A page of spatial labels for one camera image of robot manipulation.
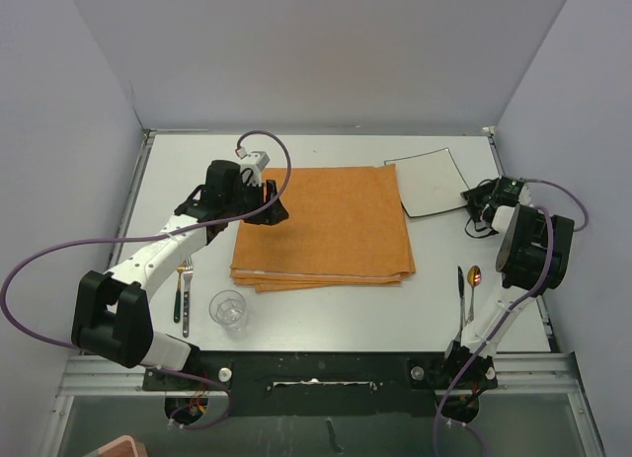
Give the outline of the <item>white square plate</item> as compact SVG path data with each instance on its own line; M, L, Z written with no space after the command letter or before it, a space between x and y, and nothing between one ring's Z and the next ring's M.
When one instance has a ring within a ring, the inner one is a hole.
M399 159L386 160L395 167L404 211L421 218L463 208L468 190L448 148Z

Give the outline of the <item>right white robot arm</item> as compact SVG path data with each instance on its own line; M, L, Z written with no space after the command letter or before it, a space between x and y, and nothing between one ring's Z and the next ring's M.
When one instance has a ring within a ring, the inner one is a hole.
M480 312L472 301L460 306L459 331L438 366L440 378L458 387L492 377L493 357L518 315L566 275L573 236L588 226L551 215L522 200L528 180L498 177L461 194L470 220L503 241L495 270L500 290Z

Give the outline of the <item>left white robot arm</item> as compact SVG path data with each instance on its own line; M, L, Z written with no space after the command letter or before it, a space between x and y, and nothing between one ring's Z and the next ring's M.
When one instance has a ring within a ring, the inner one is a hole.
M154 330L150 299L230 223L273 226L288 219L276 182L263 178L269 162L263 151L243 154L239 162L213 161L204 183L175 209L159 240L105 272L86 273L78 286L72 343L127 368L163 368L180 389L194 386L200 377L194 346Z

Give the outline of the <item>orange cloth napkin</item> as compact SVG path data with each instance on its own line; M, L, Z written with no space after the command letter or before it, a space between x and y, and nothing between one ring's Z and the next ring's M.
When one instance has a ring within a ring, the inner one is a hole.
M399 283L416 271L396 169L268 168L287 220L239 225L230 276L257 292Z

